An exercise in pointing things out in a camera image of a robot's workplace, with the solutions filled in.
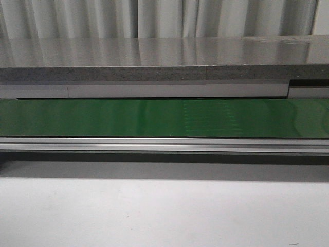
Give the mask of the green conveyor belt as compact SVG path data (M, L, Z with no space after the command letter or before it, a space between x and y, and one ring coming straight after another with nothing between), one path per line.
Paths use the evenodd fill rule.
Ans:
M328 100L2 100L1 136L327 139Z

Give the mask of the grey panel under counter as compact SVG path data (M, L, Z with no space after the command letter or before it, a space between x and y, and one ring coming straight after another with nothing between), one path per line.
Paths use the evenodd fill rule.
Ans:
M328 98L328 80L2 81L1 98Z

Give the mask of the grey stone counter slab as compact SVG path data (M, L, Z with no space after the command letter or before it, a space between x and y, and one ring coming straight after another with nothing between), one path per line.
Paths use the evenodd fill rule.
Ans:
M1 39L3 81L327 78L328 36Z

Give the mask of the grey pleated curtain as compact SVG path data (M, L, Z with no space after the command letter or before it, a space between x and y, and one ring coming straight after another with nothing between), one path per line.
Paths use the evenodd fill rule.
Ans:
M328 1L1 1L2 38L328 34Z

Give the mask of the aluminium conveyor side rail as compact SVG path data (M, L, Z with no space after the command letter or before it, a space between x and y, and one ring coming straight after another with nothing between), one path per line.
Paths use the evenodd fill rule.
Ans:
M327 139L2 137L2 151L328 154Z

